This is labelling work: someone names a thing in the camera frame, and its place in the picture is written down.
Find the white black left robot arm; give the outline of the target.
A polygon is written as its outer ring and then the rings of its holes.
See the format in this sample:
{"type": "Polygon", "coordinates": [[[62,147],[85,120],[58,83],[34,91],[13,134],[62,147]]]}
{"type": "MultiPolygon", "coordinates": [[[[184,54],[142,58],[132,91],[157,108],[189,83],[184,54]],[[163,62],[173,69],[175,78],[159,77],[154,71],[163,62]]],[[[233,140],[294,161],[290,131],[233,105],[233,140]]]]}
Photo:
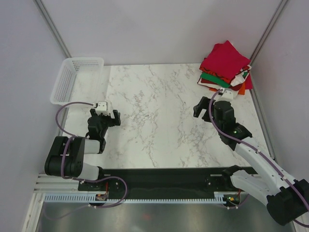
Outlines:
{"type": "Polygon", "coordinates": [[[95,190],[101,190],[106,185],[106,178],[99,174],[99,166],[85,163],[84,156],[103,153],[108,128],[120,126],[121,120],[117,110],[113,110],[114,117],[98,113],[95,109],[91,109],[90,113],[86,137],[57,136],[54,139],[44,171],[50,176],[87,180],[95,190]]]}

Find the crimson red t shirt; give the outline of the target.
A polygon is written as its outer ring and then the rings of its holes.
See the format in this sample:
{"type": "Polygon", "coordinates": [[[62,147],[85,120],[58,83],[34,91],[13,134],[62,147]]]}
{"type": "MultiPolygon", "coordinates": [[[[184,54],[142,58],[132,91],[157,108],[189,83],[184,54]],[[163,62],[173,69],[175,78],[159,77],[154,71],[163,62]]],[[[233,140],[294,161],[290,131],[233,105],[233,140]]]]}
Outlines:
{"type": "Polygon", "coordinates": [[[250,59],[238,52],[233,44],[227,40],[224,43],[215,44],[213,50],[202,61],[200,69],[202,71],[210,70],[226,79],[232,80],[250,62],[250,59]]]}

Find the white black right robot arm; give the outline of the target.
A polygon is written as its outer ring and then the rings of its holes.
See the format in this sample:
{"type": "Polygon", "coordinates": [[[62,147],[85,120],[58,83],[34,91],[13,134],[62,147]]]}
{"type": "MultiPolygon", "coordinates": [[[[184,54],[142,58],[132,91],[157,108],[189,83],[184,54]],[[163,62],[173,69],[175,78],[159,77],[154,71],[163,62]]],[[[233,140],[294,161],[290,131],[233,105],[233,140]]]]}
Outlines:
{"type": "Polygon", "coordinates": [[[266,206],[270,216],[280,225],[290,222],[305,227],[297,218],[309,211],[309,183],[296,180],[260,149],[253,135],[236,122],[234,109],[228,101],[202,97],[193,108],[193,116],[210,122],[218,131],[221,141],[243,157],[257,172],[253,177],[234,165],[223,171],[222,187],[243,190],[266,206]]]}

